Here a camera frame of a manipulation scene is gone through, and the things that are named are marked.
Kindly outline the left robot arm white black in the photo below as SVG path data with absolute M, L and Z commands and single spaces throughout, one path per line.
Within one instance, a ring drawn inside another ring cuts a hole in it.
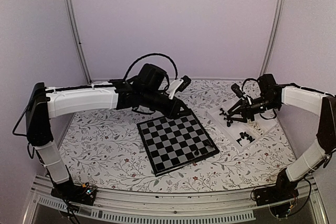
M 20 116 L 26 121 L 23 136 L 48 170 L 54 189 L 67 200 L 73 200 L 78 195 L 79 186 L 73 183 L 54 143 L 50 119 L 96 109 L 137 111 L 140 106 L 149 109 L 150 113 L 160 112 L 169 119 L 177 118 L 188 108 L 175 94 L 183 91 L 191 79 L 188 76 L 175 78 L 162 88 L 162 81 L 167 79 L 166 71 L 146 63 L 130 79 L 111 79 L 99 84 L 65 88 L 48 88 L 43 82 L 35 84 L 28 105 Z

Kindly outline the white plastic compartment tray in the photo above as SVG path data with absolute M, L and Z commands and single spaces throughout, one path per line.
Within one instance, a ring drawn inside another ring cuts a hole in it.
M 264 120 L 260 117 L 259 114 L 255 115 L 255 120 L 265 131 L 264 134 L 259 135 L 252 132 L 248 127 L 247 123 L 236 122 L 234 121 L 230 127 L 227 127 L 226 120 L 224 120 L 224 116 L 219 115 L 219 108 L 223 108 L 226 112 L 230 109 L 234 104 L 235 100 L 226 101 L 218 106 L 215 106 L 212 109 L 207 111 L 207 117 L 215 124 L 215 126 L 228 138 L 228 140 L 238 149 L 239 152 L 242 152 L 247 147 L 257 143 L 258 140 L 261 140 L 267 133 L 270 132 L 276 125 L 277 120 Z M 239 138 L 240 132 L 247 132 L 249 135 L 255 138 L 255 141 L 250 143 L 245 147 L 241 147 L 236 140 Z

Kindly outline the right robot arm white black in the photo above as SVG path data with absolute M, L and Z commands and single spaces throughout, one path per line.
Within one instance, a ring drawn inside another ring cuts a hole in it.
M 295 189 L 297 183 L 320 167 L 327 167 L 335 155 L 335 95 L 296 83 L 278 84 L 271 73 L 254 80 L 259 86 L 259 97 L 252 98 L 243 85 L 234 83 L 231 90 L 239 98 L 225 113 L 228 125 L 233 122 L 254 121 L 255 115 L 272 110 L 279 111 L 286 106 L 287 112 L 299 112 L 299 122 L 294 119 L 280 121 L 291 136 L 298 136 L 304 130 L 305 137 L 312 140 L 306 145 L 297 160 L 279 172 L 271 196 L 276 201 L 284 200 Z

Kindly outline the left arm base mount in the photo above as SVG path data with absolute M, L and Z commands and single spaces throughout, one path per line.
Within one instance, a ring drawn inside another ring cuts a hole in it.
M 51 195 L 69 202 L 93 206 L 97 194 L 97 186 L 84 183 L 76 185 L 72 181 L 53 185 Z

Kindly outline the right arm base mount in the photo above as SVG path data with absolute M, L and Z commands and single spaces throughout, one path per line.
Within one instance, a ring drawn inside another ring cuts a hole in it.
M 257 206 L 269 206 L 270 213 L 276 218 L 288 217 L 297 204 L 297 189 L 278 191 L 276 186 L 255 187 L 250 194 Z

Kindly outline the black and grey chessboard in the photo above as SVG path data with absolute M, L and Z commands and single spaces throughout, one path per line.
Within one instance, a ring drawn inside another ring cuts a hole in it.
M 156 177 L 219 154 L 194 113 L 174 120 L 162 116 L 138 123 L 137 128 Z

